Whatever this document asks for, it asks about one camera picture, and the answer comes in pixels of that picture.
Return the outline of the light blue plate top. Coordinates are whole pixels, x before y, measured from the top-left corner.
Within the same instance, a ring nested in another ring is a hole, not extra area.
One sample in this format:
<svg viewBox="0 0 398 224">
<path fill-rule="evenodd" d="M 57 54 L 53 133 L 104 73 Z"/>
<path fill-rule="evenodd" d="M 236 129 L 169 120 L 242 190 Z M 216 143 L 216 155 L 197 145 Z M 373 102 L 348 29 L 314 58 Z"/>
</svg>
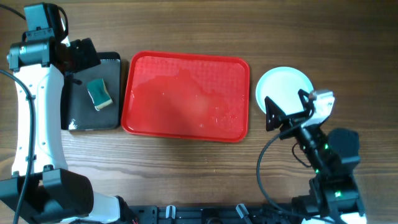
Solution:
<svg viewBox="0 0 398 224">
<path fill-rule="evenodd" d="M 308 77 L 292 67 L 276 67 L 259 79 L 255 96 L 260 109 L 266 113 L 265 98 L 268 96 L 285 114 L 303 111 L 298 91 L 314 90 Z"/>
</svg>

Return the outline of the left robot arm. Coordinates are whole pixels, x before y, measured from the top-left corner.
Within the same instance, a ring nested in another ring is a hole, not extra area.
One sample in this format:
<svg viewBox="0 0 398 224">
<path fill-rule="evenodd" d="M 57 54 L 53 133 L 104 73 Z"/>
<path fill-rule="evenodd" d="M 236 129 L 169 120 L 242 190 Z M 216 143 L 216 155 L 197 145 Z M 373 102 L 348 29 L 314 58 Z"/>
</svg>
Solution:
<svg viewBox="0 0 398 224">
<path fill-rule="evenodd" d="M 63 152 L 64 81 L 100 64 L 91 39 L 66 44 L 68 19 L 56 4 L 28 5 L 21 16 L 27 31 L 11 45 L 5 72 L 17 89 L 17 149 L 1 201 L 14 223 L 137 223 L 121 197 L 96 193 L 87 177 L 71 172 Z"/>
</svg>

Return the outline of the green yellow sponge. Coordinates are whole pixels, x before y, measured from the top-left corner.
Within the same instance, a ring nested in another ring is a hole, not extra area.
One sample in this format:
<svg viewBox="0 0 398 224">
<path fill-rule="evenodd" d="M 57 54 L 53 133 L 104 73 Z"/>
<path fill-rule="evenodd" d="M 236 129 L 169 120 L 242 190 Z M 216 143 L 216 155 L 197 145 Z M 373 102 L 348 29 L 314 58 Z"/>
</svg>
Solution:
<svg viewBox="0 0 398 224">
<path fill-rule="evenodd" d="M 102 78 L 88 82 L 86 87 L 97 111 L 102 110 L 104 107 L 113 103 Z"/>
</svg>

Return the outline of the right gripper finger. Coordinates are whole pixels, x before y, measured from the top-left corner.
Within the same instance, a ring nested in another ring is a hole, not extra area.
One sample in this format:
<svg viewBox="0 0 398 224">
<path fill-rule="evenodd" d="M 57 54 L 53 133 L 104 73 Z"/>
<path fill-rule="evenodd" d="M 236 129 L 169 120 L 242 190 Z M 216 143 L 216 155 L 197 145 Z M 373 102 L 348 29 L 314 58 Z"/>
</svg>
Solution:
<svg viewBox="0 0 398 224">
<path fill-rule="evenodd" d="M 313 100 L 310 98 L 310 94 L 304 91 L 303 89 L 299 89 L 298 96 L 304 111 L 313 112 L 314 105 L 313 105 Z"/>
<path fill-rule="evenodd" d="M 267 96 L 264 102 L 266 106 L 266 131 L 273 131 L 282 125 L 286 114 L 270 97 Z"/>
</svg>

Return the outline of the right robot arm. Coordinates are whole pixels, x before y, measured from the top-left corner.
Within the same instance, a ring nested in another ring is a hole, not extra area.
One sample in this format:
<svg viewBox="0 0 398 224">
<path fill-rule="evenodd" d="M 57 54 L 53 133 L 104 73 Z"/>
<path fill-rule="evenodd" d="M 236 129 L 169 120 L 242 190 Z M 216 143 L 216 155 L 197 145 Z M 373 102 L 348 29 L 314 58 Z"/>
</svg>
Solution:
<svg viewBox="0 0 398 224">
<path fill-rule="evenodd" d="M 364 203 L 353 171 L 360 163 L 359 134 L 336 128 L 325 134 L 321 126 L 330 117 L 335 97 L 330 90 L 310 93 L 299 90 L 303 111 L 286 114 L 270 97 L 265 97 L 266 129 L 279 129 L 262 149 L 265 153 L 276 139 L 295 138 L 315 172 L 308 195 L 294 197 L 288 208 L 268 202 L 292 223 L 366 223 Z"/>
</svg>

